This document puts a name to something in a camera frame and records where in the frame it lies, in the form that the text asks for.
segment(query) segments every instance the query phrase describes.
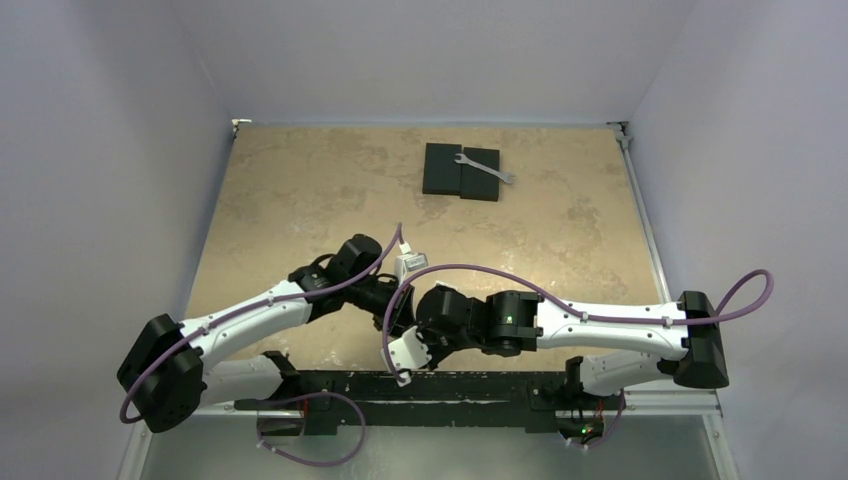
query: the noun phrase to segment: floor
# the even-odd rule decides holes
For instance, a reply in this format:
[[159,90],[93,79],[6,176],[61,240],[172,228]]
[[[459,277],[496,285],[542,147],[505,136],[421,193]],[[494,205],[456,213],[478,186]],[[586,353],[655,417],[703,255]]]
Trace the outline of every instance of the floor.
[[[421,193],[427,142],[499,149],[516,174],[499,202]],[[243,127],[197,271],[188,316],[252,297],[356,233],[385,244],[403,222],[430,264],[474,263],[575,301],[658,302],[642,224],[614,135],[564,128]],[[384,271],[391,271],[389,257]],[[435,280],[484,298],[515,288],[476,272]],[[353,306],[240,352],[291,354],[301,369],[383,369],[370,314]],[[500,358],[459,352],[442,370],[559,370],[588,348]]]

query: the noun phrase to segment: open-end wrench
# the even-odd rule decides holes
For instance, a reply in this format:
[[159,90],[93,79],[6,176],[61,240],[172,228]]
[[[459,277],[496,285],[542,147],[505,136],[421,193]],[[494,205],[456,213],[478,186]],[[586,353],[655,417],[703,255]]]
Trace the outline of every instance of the open-end wrench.
[[515,175],[513,175],[511,173],[507,173],[507,172],[499,172],[499,171],[495,170],[494,168],[489,168],[485,165],[481,165],[481,164],[475,162],[474,160],[471,160],[470,158],[466,157],[464,153],[457,153],[456,159],[454,159],[454,162],[460,163],[460,164],[465,164],[465,165],[477,168],[479,170],[483,170],[486,173],[491,173],[492,175],[503,180],[504,183],[512,183],[513,179],[515,179]]

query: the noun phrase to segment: metal frame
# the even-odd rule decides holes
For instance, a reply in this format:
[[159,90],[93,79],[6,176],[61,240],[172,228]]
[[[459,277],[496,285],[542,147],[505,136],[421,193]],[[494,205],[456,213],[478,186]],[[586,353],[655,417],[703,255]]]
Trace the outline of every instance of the metal frame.
[[[607,127],[615,133],[615,139],[621,150],[622,161],[627,170],[630,181],[633,201],[639,215],[644,232],[645,244],[651,257],[652,273],[657,287],[657,294],[661,302],[670,302],[671,295],[666,282],[665,272],[654,240],[639,183],[633,170],[630,159],[629,142],[631,136],[626,134],[625,123],[608,123]],[[722,480],[738,480],[739,473],[733,460],[730,445],[725,435],[724,423],[721,415],[721,406],[718,396],[714,390],[698,391],[679,387],[671,381],[658,381],[648,384],[636,385],[625,391],[627,395],[627,409],[623,416],[657,416],[657,415],[696,415],[701,416],[704,421],[705,445],[715,460],[716,473]],[[274,418],[297,418],[300,416],[294,411],[244,411],[236,410],[234,402],[206,406],[197,409],[193,415],[198,416],[255,416]],[[568,416],[569,412],[557,412],[558,415]],[[148,449],[153,434],[147,427],[139,422],[133,427],[130,442],[124,455],[123,464],[118,475],[119,480],[137,480],[141,478],[144,463],[147,459]]]

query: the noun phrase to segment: wall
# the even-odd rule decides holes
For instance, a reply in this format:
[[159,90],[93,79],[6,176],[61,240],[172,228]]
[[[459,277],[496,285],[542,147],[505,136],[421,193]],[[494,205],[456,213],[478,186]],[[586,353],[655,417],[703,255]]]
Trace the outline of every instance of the wall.
[[115,372],[184,308],[229,115],[166,0],[0,6],[0,465],[115,478]]
[[629,118],[695,0],[175,0],[236,117]]
[[718,300],[755,267],[776,276],[759,313],[722,327],[747,479],[848,467],[846,24],[841,0],[702,0],[632,121],[674,290]]

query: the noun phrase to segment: wrench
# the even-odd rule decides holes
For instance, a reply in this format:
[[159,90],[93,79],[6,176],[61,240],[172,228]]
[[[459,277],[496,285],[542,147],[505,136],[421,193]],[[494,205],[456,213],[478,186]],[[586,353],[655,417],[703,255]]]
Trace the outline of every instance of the wrench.
[[454,162],[459,163],[459,164],[465,164],[465,165],[477,168],[479,170],[483,170],[486,173],[491,173],[492,175],[503,180],[504,183],[506,183],[506,184],[512,183],[512,181],[515,179],[515,175],[513,175],[511,173],[507,173],[507,172],[499,172],[499,171],[495,170],[494,168],[489,168],[485,165],[481,165],[481,164],[475,162],[474,160],[471,160],[470,158],[466,157],[464,153],[457,153],[456,158],[454,159]]

